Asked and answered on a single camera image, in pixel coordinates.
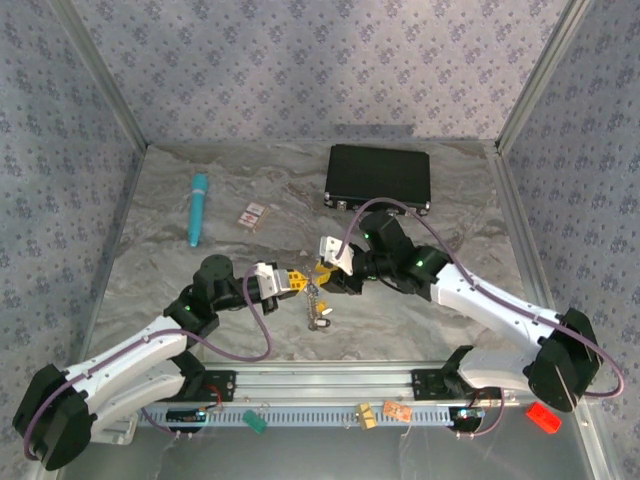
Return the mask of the large metal keyring with keys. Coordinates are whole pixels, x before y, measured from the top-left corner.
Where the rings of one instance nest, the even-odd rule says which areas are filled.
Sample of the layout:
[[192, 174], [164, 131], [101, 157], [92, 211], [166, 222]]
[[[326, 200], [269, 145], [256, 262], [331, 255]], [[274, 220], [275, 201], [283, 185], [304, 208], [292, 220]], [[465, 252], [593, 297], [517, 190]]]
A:
[[306, 296], [307, 302], [307, 322], [308, 328], [312, 320], [319, 318], [330, 319], [329, 315], [333, 311], [332, 308], [328, 306], [326, 310], [319, 310], [317, 304], [320, 300], [320, 290], [315, 282], [315, 278], [311, 271], [307, 272], [308, 284], [304, 289], [304, 293]]

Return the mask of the teal plastic tube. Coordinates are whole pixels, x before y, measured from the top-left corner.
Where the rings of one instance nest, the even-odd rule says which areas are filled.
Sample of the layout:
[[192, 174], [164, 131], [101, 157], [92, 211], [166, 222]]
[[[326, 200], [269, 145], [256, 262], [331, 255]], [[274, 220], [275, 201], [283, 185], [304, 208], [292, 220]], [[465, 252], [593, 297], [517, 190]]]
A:
[[195, 174], [191, 184], [191, 205], [188, 224], [188, 241], [192, 248], [197, 247], [199, 244], [207, 193], [207, 176], [202, 173]]

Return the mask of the small red white matchbox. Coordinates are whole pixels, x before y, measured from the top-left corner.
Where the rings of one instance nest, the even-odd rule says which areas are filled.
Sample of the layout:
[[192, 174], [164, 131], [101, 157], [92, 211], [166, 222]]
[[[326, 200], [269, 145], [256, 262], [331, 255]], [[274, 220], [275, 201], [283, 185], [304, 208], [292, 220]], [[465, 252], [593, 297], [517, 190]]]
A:
[[269, 207], [255, 202], [249, 203], [239, 216], [237, 223], [255, 232], [269, 213]]

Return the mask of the yellow key tag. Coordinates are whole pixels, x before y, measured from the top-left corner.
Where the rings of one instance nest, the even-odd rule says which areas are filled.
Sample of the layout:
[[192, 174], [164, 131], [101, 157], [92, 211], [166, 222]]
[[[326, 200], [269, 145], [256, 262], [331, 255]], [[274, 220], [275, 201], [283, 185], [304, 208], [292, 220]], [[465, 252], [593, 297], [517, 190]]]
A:
[[363, 431], [371, 430], [377, 426], [376, 414], [370, 403], [359, 403], [355, 407], [355, 416]]

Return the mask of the orange key tag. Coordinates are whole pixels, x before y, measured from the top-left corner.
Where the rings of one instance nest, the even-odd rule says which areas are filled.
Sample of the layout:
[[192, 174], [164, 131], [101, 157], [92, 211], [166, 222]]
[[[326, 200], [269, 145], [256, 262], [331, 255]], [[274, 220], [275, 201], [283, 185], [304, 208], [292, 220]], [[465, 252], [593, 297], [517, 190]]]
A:
[[385, 400], [382, 407], [382, 413], [391, 419], [403, 423], [412, 421], [413, 409], [405, 404], [396, 401]]

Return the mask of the left circuit board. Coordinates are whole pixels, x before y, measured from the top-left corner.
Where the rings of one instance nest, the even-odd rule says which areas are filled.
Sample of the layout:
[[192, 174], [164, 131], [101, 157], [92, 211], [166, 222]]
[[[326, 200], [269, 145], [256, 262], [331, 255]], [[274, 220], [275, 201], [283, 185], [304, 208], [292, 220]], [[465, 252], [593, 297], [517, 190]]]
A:
[[196, 408], [168, 409], [165, 421], [168, 423], [204, 423], [207, 420], [207, 411]]

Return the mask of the green key tag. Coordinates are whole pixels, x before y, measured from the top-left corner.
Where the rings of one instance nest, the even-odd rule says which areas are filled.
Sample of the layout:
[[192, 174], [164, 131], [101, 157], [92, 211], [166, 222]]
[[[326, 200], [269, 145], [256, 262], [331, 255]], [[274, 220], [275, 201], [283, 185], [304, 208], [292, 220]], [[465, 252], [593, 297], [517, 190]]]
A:
[[262, 434], [267, 428], [267, 421], [254, 410], [246, 410], [242, 415], [242, 421], [257, 434]]

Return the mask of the red plastic block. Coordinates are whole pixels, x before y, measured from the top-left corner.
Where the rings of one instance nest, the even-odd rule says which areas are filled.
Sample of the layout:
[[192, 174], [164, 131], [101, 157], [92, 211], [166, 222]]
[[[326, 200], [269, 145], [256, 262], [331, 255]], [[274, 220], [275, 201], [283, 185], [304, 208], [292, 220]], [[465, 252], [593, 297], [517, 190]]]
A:
[[538, 402], [534, 402], [526, 409], [527, 418], [537, 427], [547, 434], [556, 434], [561, 426], [562, 420], [551, 410]]

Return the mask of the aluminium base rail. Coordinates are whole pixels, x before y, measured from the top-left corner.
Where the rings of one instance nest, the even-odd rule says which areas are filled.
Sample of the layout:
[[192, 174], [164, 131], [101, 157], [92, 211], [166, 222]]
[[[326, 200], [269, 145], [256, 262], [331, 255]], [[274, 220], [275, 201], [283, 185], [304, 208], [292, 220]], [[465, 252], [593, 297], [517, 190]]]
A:
[[[379, 400], [413, 397], [411, 371], [439, 369], [444, 363], [423, 362], [258, 362], [203, 364], [210, 371], [236, 372], [232, 401], [284, 404]], [[599, 363], [573, 366], [560, 358], [534, 362], [501, 352], [472, 350], [461, 361], [459, 372], [474, 387], [495, 386], [506, 391], [523, 391], [553, 409], [571, 412], [593, 380]], [[154, 402], [174, 402], [184, 378], [172, 361], [165, 361], [136, 378], [126, 392], [135, 407]], [[417, 402], [462, 402], [426, 400]]]

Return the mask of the aluminium side rail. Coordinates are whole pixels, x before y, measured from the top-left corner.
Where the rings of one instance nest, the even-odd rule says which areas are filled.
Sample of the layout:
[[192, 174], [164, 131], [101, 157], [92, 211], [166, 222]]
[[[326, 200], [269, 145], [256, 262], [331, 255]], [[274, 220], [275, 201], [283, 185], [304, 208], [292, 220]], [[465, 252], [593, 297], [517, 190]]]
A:
[[500, 155], [493, 142], [485, 143], [484, 148], [506, 221], [525, 298], [539, 306], [565, 312], [567, 307], [558, 308], [555, 305], [510, 165]]
[[81, 343], [79, 344], [77, 353], [74, 355], [75, 360], [84, 360], [88, 355], [91, 338], [106, 293], [147, 150], [148, 144], [144, 144], [142, 150], [133, 156], [132, 166], [124, 178], [123, 188], [116, 203], [112, 220], [108, 224], [103, 253], [99, 259], [97, 273], [89, 291], [89, 315], [82, 329], [82, 335], [79, 337]]

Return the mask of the aluminium frame post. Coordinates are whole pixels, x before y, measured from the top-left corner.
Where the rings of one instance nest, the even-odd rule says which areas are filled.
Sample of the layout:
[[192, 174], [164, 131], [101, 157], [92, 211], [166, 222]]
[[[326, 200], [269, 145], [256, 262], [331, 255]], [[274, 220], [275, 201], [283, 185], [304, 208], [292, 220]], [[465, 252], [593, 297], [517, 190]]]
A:
[[496, 150], [501, 156], [511, 150], [594, 1], [567, 0], [540, 57], [495, 141]]
[[71, 0], [47, 0], [124, 134], [141, 154], [148, 142]]

